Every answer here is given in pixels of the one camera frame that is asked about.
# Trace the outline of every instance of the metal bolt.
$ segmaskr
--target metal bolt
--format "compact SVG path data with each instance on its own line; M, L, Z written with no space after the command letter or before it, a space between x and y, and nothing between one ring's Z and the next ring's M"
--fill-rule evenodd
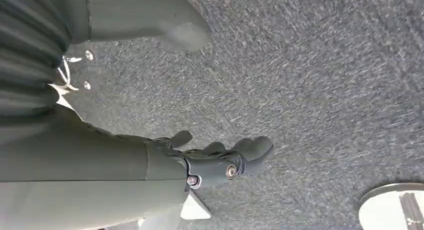
M92 88L92 86L90 85L90 82L85 81L84 82L84 88L86 88L87 90L90 90Z
M237 168L234 164L228 165L226 168L226 177L228 180L233 180L236 177L237 174Z
M198 177L197 176L189 176L187 178L187 184L190 186L194 186L198 183Z
M92 60L94 59L94 56L93 56L93 54L92 54L92 52L91 52L91 51L86 50L84 54L85 54L85 57L86 57L89 61L92 61Z

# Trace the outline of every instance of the prosthetic hand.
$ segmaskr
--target prosthetic hand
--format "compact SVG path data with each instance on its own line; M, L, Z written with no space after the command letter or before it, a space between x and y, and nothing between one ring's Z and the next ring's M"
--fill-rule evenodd
M182 204L187 189L255 169L273 145L179 152L191 136L113 135L56 104L71 43L165 37L196 50L209 28L187 0L0 0L0 227L92 229Z
M245 138L226 150L220 142L213 142L205 149L185 152L175 150L188 143L193 137L181 131L172 138L148 139L119 135L133 140L152 142L158 151L182 163L187 171L187 184L193 188L214 186L229 182L245 172L254 172L272 151L274 145L267 137L255 140Z

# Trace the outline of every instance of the black prosthetic hand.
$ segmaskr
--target black prosthetic hand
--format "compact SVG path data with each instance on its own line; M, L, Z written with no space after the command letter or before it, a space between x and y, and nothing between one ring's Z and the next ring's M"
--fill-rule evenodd
M188 131L181 131L172 138L145 140L154 142L164 155L185 165L187 183L193 189L220 185L245 172L254 172L274 148L269 138L261 136L254 140L244 138L228 150L220 142L213 142L203 150L175 150L192 138Z

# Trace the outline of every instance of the gray carpet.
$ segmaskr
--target gray carpet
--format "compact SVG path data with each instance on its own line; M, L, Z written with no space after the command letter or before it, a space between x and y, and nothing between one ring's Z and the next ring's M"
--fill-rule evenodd
M190 146L266 135L255 175L202 189L210 220L180 229L359 229L358 199L424 180L424 0L190 0L212 44L176 52L155 40L87 43L68 97L114 133Z

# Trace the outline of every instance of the white object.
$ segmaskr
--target white object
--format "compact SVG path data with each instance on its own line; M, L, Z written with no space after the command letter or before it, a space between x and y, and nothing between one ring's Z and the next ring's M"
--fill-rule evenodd
M181 218L186 220L194 219L209 219L211 212L205 207L205 205L198 199L194 192L190 190L187 200L181 210Z
M409 230L424 227L424 184L396 183L378 187L361 200L363 230Z

